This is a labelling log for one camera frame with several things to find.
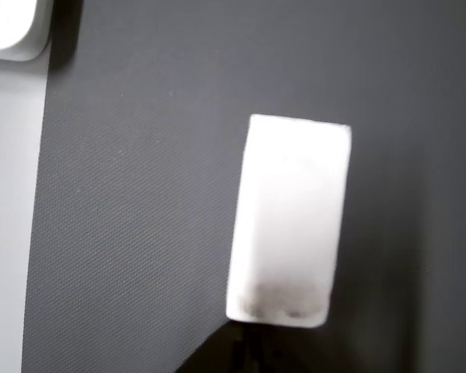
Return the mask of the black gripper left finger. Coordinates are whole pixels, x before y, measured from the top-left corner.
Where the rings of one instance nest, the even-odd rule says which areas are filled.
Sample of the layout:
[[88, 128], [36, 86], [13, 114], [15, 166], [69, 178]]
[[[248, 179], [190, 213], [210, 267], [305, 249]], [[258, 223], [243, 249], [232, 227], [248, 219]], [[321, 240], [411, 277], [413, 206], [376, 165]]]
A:
[[243, 372], [245, 367], [245, 329], [230, 321], [209, 335], [176, 372]]

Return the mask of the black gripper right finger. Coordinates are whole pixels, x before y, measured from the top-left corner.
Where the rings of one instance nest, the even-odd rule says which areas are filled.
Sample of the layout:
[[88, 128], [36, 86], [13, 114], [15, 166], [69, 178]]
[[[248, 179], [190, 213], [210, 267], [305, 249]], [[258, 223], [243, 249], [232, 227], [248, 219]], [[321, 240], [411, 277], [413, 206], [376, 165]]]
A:
[[255, 325], [251, 351], [258, 372], [356, 372], [350, 350], [323, 329]]

